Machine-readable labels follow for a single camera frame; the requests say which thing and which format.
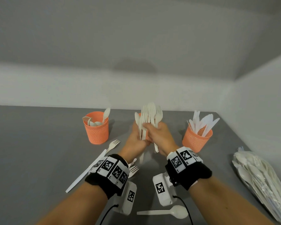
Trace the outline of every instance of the bundle of forks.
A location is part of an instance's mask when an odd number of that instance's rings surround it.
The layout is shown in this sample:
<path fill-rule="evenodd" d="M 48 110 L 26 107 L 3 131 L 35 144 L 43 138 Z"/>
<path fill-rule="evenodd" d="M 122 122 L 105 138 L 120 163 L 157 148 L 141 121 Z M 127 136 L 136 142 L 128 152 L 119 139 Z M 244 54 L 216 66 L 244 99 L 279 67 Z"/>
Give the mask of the bundle of forks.
<path fill-rule="evenodd" d="M 163 113 L 160 106 L 155 106 L 153 102 L 144 105 L 141 110 L 141 115 L 135 112 L 135 122 L 138 125 L 140 139 L 146 139 L 147 129 L 143 127 L 143 123 L 151 123 L 154 127 L 158 127 L 158 123 L 162 120 Z M 158 152 L 158 147 L 154 143 L 155 151 Z M 140 163 L 143 163 L 144 153 L 140 156 Z"/>

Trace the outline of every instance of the right hand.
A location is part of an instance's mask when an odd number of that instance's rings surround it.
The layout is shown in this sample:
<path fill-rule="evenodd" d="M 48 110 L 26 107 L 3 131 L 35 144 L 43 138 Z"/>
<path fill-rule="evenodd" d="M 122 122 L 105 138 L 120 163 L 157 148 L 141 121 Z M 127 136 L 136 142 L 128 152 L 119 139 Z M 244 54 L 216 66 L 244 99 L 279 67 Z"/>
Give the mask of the right hand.
<path fill-rule="evenodd" d="M 143 123 L 143 126 L 148 130 L 148 136 L 157 144 L 162 155 L 167 156 L 171 151 L 176 151 L 180 148 L 175 143 L 168 126 L 164 122 L 159 122 L 157 128 L 151 123 Z"/>

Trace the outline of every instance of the hand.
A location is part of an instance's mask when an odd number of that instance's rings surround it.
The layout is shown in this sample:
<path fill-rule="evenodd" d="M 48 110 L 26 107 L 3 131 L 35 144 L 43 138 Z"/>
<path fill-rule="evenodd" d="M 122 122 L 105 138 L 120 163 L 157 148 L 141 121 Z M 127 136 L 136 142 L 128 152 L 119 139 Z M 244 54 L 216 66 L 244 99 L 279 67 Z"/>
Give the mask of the hand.
<path fill-rule="evenodd" d="M 146 148 L 149 146 L 150 142 L 148 140 L 141 140 L 138 133 L 137 124 L 133 123 L 132 132 L 128 137 L 125 146 L 118 153 L 123 159 L 128 163 L 131 163 L 136 157 L 138 157 Z"/>
<path fill-rule="evenodd" d="M 143 123 L 143 126 L 148 129 L 148 136 L 157 144 L 162 155 L 168 156 L 171 151 L 176 151 L 180 148 L 175 143 L 168 126 L 164 122 L 159 122 L 157 128 L 151 123 Z"/>

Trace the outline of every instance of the wrist strap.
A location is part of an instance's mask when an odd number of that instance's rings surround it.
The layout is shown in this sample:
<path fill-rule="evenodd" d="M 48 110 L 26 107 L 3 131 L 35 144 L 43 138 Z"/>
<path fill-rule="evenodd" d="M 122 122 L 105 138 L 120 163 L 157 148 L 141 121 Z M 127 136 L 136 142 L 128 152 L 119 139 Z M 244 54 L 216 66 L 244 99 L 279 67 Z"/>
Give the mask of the wrist strap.
<path fill-rule="evenodd" d="M 199 178 L 212 176 L 212 171 L 203 164 L 203 160 L 188 147 L 177 149 L 167 159 L 165 168 L 174 186 L 181 184 L 188 190 Z"/>
<path fill-rule="evenodd" d="M 115 193 L 121 195 L 130 170 L 127 162 L 118 154 L 102 157 L 91 169 L 85 181 L 98 185 L 108 199 Z"/>

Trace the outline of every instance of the forearm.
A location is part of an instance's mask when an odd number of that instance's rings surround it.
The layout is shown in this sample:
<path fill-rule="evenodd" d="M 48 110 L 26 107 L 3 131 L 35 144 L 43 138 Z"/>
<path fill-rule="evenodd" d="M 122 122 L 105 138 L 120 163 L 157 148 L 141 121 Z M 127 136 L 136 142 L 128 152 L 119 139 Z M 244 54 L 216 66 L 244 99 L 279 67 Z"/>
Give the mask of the forearm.
<path fill-rule="evenodd" d="M 209 225 L 273 225 L 246 199 L 214 177 L 199 179 L 188 191 Z"/>
<path fill-rule="evenodd" d="M 106 203 L 107 196 L 99 186 L 83 183 L 37 225 L 95 224 Z"/>

